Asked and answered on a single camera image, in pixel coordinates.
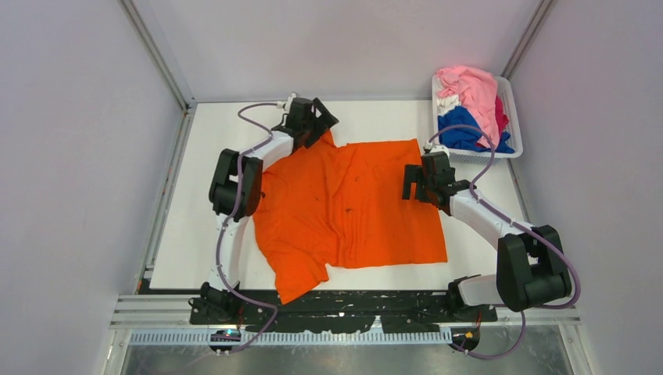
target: laundry basket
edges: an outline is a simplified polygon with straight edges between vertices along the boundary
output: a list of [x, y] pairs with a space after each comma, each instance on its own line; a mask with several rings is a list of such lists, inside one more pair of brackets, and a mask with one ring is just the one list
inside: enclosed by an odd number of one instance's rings
[[[497, 94], [502, 99], [504, 104], [504, 113], [509, 117], [509, 124], [507, 125], [506, 131], [511, 134], [511, 138], [507, 140], [507, 145], [514, 149], [513, 154], [505, 154], [502, 152], [495, 152], [495, 161], [501, 159], [513, 159], [517, 158], [522, 154], [522, 138], [520, 135], [520, 126], [518, 125], [518, 114], [516, 113], [516, 105], [514, 103], [514, 93], [511, 91], [511, 84], [506, 78], [495, 77], [497, 81]], [[433, 75], [432, 78], [432, 111], [433, 111], [433, 134], [437, 133], [438, 130], [438, 106], [437, 101], [437, 91], [442, 90], [442, 87], [439, 83], [437, 76]], [[467, 162], [467, 163], [478, 163], [486, 164], [490, 160], [490, 151], [487, 152], [475, 152], [469, 150], [460, 150], [457, 148], [449, 148], [450, 160], [456, 162]]]

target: white wall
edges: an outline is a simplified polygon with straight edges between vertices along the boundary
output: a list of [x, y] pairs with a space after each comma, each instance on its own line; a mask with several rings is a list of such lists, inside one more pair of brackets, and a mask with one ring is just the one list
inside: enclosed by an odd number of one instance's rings
[[137, 0], [198, 102], [430, 98], [432, 74], [501, 73], [539, 0]]
[[605, 373], [660, 373], [663, 2], [558, 2], [512, 80], [535, 223], [577, 266]]
[[181, 112], [115, 1], [0, 11], [0, 373], [89, 375]]

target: orange shirt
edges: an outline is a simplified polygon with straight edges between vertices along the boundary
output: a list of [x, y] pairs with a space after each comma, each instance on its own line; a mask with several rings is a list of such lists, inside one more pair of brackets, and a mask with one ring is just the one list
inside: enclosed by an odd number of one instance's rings
[[326, 263], [446, 262], [439, 211], [401, 198], [405, 165], [420, 163], [416, 140], [337, 148], [327, 132], [263, 173], [256, 241], [282, 303], [329, 280]]

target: cable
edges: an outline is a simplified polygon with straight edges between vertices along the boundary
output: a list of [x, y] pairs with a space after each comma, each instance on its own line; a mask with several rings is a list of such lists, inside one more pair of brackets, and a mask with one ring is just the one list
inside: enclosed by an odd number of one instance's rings
[[477, 318], [477, 321], [475, 323], [475, 326], [476, 326], [475, 329], [477, 331], [477, 334], [481, 334], [481, 319], [482, 319], [482, 314], [481, 314], [481, 310], [479, 310], [478, 311], [478, 318]]
[[460, 345], [451, 343], [451, 346], [453, 346], [453, 348], [455, 348], [458, 351], [464, 352], [465, 354], [471, 356], [472, 358], [491, 360], [491, 359], [500, 359], [506, 357], [507, 355], [510, 355], [512, 352], [514, 352], [514, 350], [516, 350], [522, 344], [522, 340], [525, 338], [525, 331], [527, 330], [527, 325], [525, 323], [525, 312], [521, 311], [520, 316], [522, 317], [522, 325], [520, 329], [520, 334], [518, 335], [518, 339], [516, 340], [514, 346], [512, 346], [509, 350], [505, 351], [502, 354], [488, 355], [488, 354], [466, 351], [465, 349], [463, 349], [464, 340], [463, 342], [461, 342]]
[[251, 345], [251, 343], [253, 343], [261, 334], [263, 334], [265, 332], [265, 330], [267, 330], [267, 328], [274, 322], [274, 320], [276, 319], [276, 315], [278, 314], [278, 308], [276, 307], [276, 305], [272, 305], [272, 304], [266, 303], [266, 302], [257, 301], [255, 299], [246, 297], [245, 295], [242, 295], [241, 293], [236, 291], [228, 283], [228, 280], [226, 280], [226, 276], [224, 275], [224, 272], [223, 272], [222, 266], [221, 266], [221, 242], [223, 241], [225, 231], [228, 228], [228, 222], [230, 220], [232, 220], [233, 217], [235, 217], [235, 214], [237, 214], [237, 211], [239, 210], [239, 202], [240, 202], [240, 197], [241, 197], [241, 194], [242, 194], [242, 180], [243, 180], [242, 176], [244, 174], [244, 171], [242, 170], [242, 159], [244, 158], [244, 155], [249, 154], [250, 152], [254, 152], [254, 151], [260, 149], [264, 145], [268, 144], [272, 139], [274, 139], [274, 136], [273, 136], [273, 134], [271, 133], [271, 130], [268, 127], [265, 127], [263, 124], [258, 123], [254, 120], [251, 120], [250, 118], [245, 117], [242, 114], [247, 109], [261, 107], [261, 106], [270, 106], [270, 105], [275, 107], [276, 103], [256, 103], [256, 104], [248, 105], [248, 106], [240, 109], [237, 112], [237, 116], [240, 119], [246, 121], [247, 123], [251, 123], [251, 124], [257, 126], [262, 130], [265, 130], [269, 134], [269, 137], [265, 138], [260, 143], [253, 146], [252, 148], [248, 148], [248, 149], [246, 149], [246, 150], [239, 153], [239, 157], [237, 158], [237, 193], [235, 194], [235, 205], [233, 206], [232, 211], [230, 212], [230, 214], [226, 216], [223, 223], [221, 224], [221, 230], [219, 232], [219, 239], [217, 240], [216, 265], [217, 265], [217, 269], [219, 271], [219, 277], [221, 278], [221, 282], [224, 283], [224, 286], [226, 287], [226, 289], [228, 291], [230, 291], [235, 297], [237, 297], [237, 298], [239, 298], [239, 299], [241, 299], [245, 302], [251, 303], [253, 305], [257, 305], [257, 306], [265, 307], [265, 308], [268, 308], [268, 309], [272, 309], [272, 310], [274, 310], [274, 312], [272, 313], [272, 315], [271, 315], [270, 319], [267, 321], [267, 323], [265, 323], [265, 325], [262, 328], [260, 328], [260, 330], [256, 334], [254, 334], [253, 337], [251, 337], [251, 339], [249, 339], [244, 344], [239, 345], [237, 348], [233, 348], [231, 351], [227, 352], [227, 354], [241, 352], [242, 350], [249, 347], [249, 345]]

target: white work surface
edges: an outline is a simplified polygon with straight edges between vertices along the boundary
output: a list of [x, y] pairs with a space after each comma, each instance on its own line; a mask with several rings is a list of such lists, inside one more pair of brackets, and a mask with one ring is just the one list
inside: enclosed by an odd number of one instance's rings
[[[151, 288], [197, 289], [213, 265], [216, 220], [207, 195], [219, 153], [257, 143], [265, 133], [240, 120], [237, 111], [247, 103], [200, 104], [195, 111], [166, 225], [156, 257]], [[347, 143], [432, 136], [430, 101], [325, 102], [339, 119], [331, 132], [338, 146]], [[246, 115], [269, 127], [281, 120], [275, 107], [250, 109]], [[483, 166], [452, 162], [458, 180], [471, 180]], [[494, 165], [477, 183], [484, 195], [514, 219], [522, 220], [514, 181], [506, 162]], [[446, 289], [447, 284], [475, 274], [496, 272], [496, 250], [464, 223], [440, 212], [446, 239], [447, 263], [370, 267], [347, 270], [327, 265], [327, 290]], [[273, 289], [274, 271], [258, 249], [252, 220], [246, 228], [240, 257], [244, 289]]]

